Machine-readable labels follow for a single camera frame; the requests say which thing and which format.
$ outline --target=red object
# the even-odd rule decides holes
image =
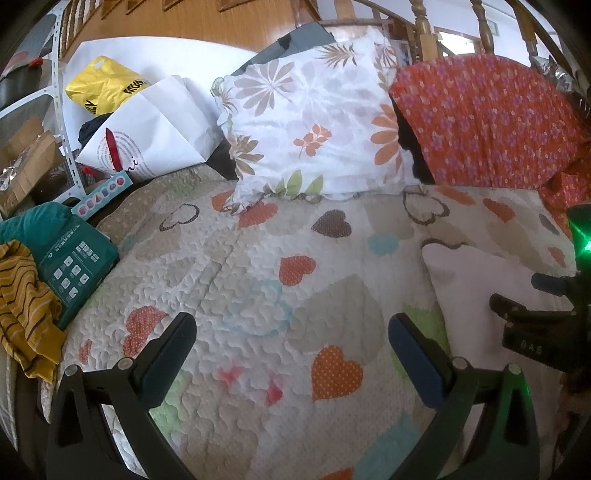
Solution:
[[[107,148],[109,149],[109,155],[111,155],[113,168],[115,171],[119,172],[123,170],[123,166],[121,165],[121,159],[119,158],[119,151],[117,150],[117,144],[115,143],[115,136],[108,128],[105,128],[105,138],[107,140]]]
[[[544,206],[569,237],[571,233],[566,210],[591,200],[591,164],[588,160],[591,158],[590,153],[587,152],[586,158],[574,162],[538,189]]]
[[[541,75],[495,55],[400,69],[390,94],[439,185],[537,189],[581,158],[588,138]]]
[[[36,69],[39,68],[43,65],[43,59],[33,59],[29,62],[29,68],[30,69]]]

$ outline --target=cardboard box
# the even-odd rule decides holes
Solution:
[[[33,117],[0,150],[0,171],[29,148],[10,186],[0,192],[0,213],[9,218],[37,182],[49,170],[64,162],[51,132],[45,132],[39,117]]]

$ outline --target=heart pattern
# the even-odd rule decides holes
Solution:
[[[441,193],[443,196],[455,200],[457,203],[461,203],[462,205],[471,206],[476,204],[476,201],[472,197],[470,197],[466,192],[461,192],[460,190],[456,190],[453,187],[441,185],[437,187],[435,190],[438,193]]]
[[[515,211],[506,203],[495,202],[491,199],[482,199],[483,205],[494,213],[503,223],[515,218]]]
[[[240,375],[244,369],[242,367],[232,367],[230,370],[224,370],[222,368],[217,369],[217,378],[224,382],[228,388],[232,386],[234,382],[238,381]]]
[[[131,312],[125,322],[129,335],[123,340],[123,355],[135,357],[146,343],[154,327],[167,315],[155,307],[140,307]]]
[[[234,190],[228,190],[227,192],[218,193],[212,197],[212,208],[217,212],[223,212],[223,206],[226,204],[226,200],[230,198],[230,195],[234,193]]]
[[[323,348],[312,363],[312,400],[345,397],[361,386],[363,368],[357,362],[343,359],[336,345]]]
[[[305,255],[284,257],[279,267],[279,281],[287,287],[299,284],[304,275],[311,274],[316,269],[316,262],[313,258]]]
[[[353,467],[339,470],[338,472],[329,473],[320,480],[353,480]]]
[[[342,210],[329,210],[312,225],[312,230],[330,238],[342,238],[351,235],[351,225],[345,222]]]
[[[540,223],[543,225],[543,227],[546,228],[546,230],[550,231],[555,235],[560,235],[558,229],[552,224],[552,222],[550,222],[548,217],[546,217],[546,215],[544,215],[543,213],[540,214]]]
[[[418,225],[431,225],[449,215],[445,203],[423,192],[404,192],[402,202],[408,217]]]
[[[368,238],[368,247],[376,257],[392,254],[398,248],[398,238],[394,235],[378,235]]]
[[[269,218],[273,218],[277,214],[277,209],[276,203],[259,202],[253,205],[240,214],[238,229],[241,230],[249,226],[265,223]]]
[[[548,252],[552,255],[552,258],[556,260],[556,263],[562,268],[566,268],[566,262],[564,260],[564,252],[558,247],[548,247]]]
[[[84,345],[78,350],[78,360],[82,365],[88,365],[88,356],[90,355],[90,349],[92,348],[92,340],[87,340]]]
[[[191,203],[182,203],[162,221],[159,230],[165,232],[166,230],[173,229],[177,225],[186,225],[197,219],[198,216],[199,207]]]
[[[283,398],[283,391],[279,388],[275,379],[271,379],[271,383],[269,384],[269,388],[266,390],[267,392],[267,407],[276,404]]]

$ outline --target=brown heart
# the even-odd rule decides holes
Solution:
[[[342,210],[329,210],[312,225],[312,230],[331,238],[341,238],[351,234],[351,225],[345,222]]]
[[[404,192],[402,203],[408,217],[418,225],[431,225],[438,218],[449,215],[445,203],[423,192]]]
[[[515,218],[515,211],[506,203],[495,202],[491,199],[482,199],[482,203],[504,223]]]
[[[198,216],[199,207],[192,205],[191,203],[182,203],[162,221],[160,224],[160,231],[165,232],[177,225],[186,225],[187,223],[194,221]]]
[[[552,222],[550,222],[550,220],[548,220],[548,217],[546,217],[546,215],[541,213],[539,215],[539,217],[540,217],[541,224],[546,228],[546,230],[549,230],[550,232],[552,232],[555,235],[560,235],[560,232],[558,231],[558,229],[554,225],[552,225]]]
[[[324,347],[312,363],[312,400],[345,397],[361,386],[363,368],[357,362],[345,362],[342,350]]]

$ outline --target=white pillow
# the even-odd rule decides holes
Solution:
[[[556,439],[554,414],[560,372],[519,355],[501,345],[505,321],[489,307],[493,293],[525,305],[530,310],[571,310],[564,297],[554,297],[531,286],[533,271],[504,258],[462,245],[450,249],[439,244],[423,247],[423,260],[431,276],[445,318],[453,356],[466,358],[473,367],[502,370],[516,363],[525,375],[534,405],[540,436],[541,478],[550,473]],[[473,408],[464,428],[464,448],[474,435],[481,408]]]
[[[370,29],[218,79],[218,124],[240,177],[226,208],[240,211],[264,193],[340,200],[419,183],[405,175],[398,147],[388,94],[396,68],[389,41]]]

